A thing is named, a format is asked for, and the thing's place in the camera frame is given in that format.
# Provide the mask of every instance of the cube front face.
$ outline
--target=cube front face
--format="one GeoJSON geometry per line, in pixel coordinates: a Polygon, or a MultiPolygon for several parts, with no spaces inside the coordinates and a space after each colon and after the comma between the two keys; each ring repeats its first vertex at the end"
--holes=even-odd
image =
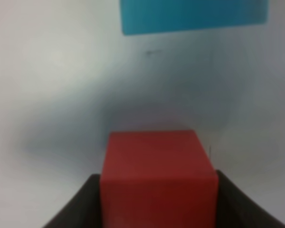
{"type": "Polygon", "coordinates": [[[214,228],[218,179],[101,183],[104,228],[214,228]]]}
{"type": "Polygon", "coordinates": [[[217,192],[194,132],[111,136],[100,181],[104,228],[213,228],[217,192]]]}

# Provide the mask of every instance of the red block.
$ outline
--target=red block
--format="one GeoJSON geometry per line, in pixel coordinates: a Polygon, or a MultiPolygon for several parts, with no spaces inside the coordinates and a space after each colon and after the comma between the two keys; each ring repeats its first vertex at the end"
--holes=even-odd
{"type": "Polygon", "coordinates": [[[193,131],[112,133],[104,228],[214,228],[218,177],[193,131]]]}

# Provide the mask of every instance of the black object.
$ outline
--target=black object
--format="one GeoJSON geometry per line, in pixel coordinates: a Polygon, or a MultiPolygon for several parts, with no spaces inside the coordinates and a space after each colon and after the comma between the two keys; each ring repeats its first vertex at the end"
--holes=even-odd
{"type": "Polygon", "coordinates": [[[217,228],[285,228],[285,225],[260,208],[221,171],[219,178],[217,228]]]}
{"type": "Polygon", "coordinates": [[[100,175],[92,175],[44,228],[101,228],[100,175]]]}
{"type": "MultiPolygon", "coordinates": [[[[217,228],[285,228],[239,190],[221,171],[217,228]]],[[[101,228],[100,175],[92,175],[73,199],[44,228],[101,228]]]]}

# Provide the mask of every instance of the small dark speck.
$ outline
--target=small dark speck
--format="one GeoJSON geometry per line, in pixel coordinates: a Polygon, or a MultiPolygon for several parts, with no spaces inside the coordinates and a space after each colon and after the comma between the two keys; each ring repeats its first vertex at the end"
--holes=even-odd
{"type": "Polygon", "coordinates": [[[158,50],[152,50],[152,51],[146,51],[146,56],[150,57],[156,54],[160,54],[162,52],[162,50],[158,49],[158,50]]]}

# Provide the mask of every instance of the blue object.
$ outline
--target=blue object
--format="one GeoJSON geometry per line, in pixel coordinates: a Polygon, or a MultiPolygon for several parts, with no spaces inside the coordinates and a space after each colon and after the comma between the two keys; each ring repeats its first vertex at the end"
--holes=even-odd
{"type": "Polygon", "coordinates": [[[120,0],[125,35],[264,23],[268,0],[120,0]]]}

